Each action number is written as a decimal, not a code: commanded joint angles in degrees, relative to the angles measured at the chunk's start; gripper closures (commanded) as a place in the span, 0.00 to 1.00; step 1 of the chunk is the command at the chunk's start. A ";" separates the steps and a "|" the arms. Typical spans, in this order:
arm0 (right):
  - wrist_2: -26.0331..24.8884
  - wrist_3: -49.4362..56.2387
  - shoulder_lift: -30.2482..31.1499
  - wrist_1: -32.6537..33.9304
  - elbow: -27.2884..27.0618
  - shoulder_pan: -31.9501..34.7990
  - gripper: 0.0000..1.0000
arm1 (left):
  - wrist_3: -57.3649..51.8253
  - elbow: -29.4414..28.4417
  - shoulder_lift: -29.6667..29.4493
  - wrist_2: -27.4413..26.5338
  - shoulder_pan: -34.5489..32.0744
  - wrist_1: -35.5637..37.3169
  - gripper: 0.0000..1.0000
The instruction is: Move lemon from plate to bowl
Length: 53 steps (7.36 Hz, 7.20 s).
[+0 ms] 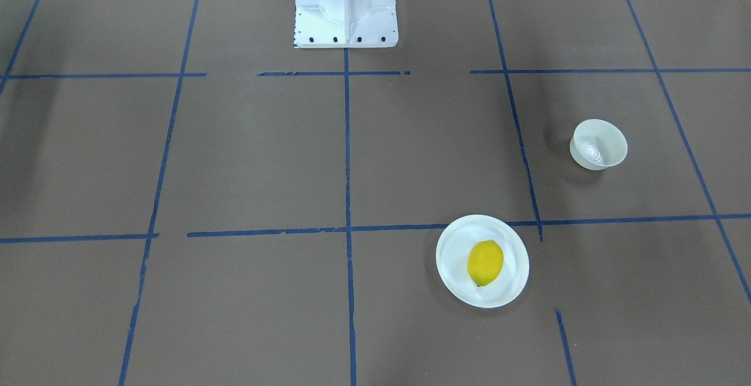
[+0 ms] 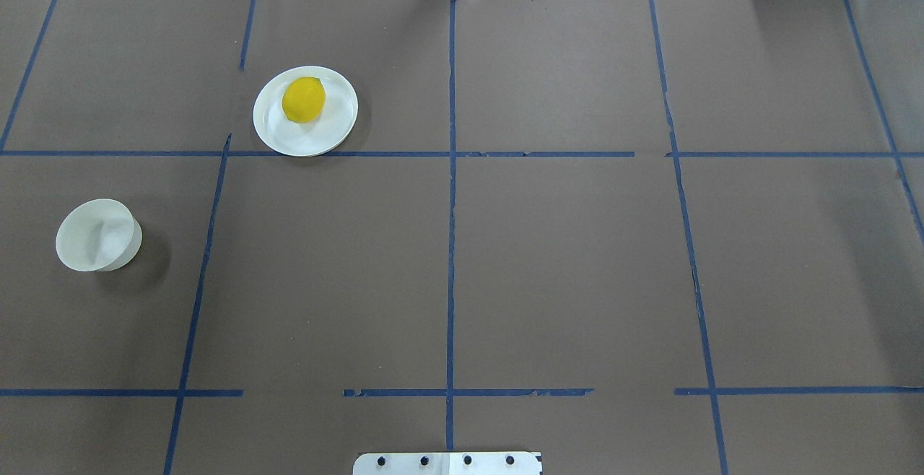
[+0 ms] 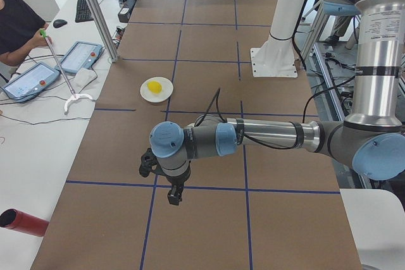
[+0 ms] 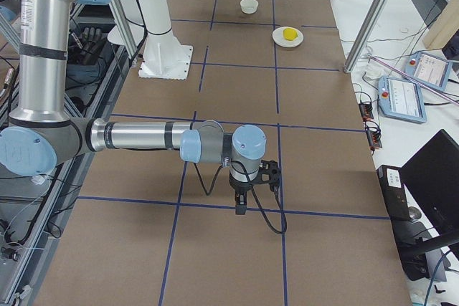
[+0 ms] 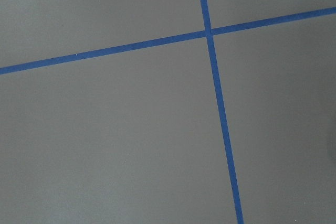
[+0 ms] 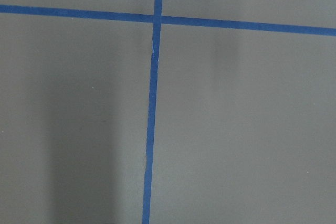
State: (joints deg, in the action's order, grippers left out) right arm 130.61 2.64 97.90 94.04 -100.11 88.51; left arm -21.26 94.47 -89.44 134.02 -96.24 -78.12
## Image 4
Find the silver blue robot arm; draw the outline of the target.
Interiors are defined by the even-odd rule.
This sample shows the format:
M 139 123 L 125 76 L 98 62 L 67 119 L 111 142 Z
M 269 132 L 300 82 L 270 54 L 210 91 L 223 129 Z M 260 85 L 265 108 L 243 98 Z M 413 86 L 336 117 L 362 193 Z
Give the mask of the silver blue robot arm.
M 19 103 L 1 132 L 1 163 L 12 173 L 35 176 L 104 149 L 177 150 L 187 162 L 229 167 L 235 211 L 244 214 L 247 192 L 261 181 L 266 137 L 259 127 L 227 133 L 215 121 L 123 123 L 65 113 L 68 32 L 76 1 L 21 1 Z

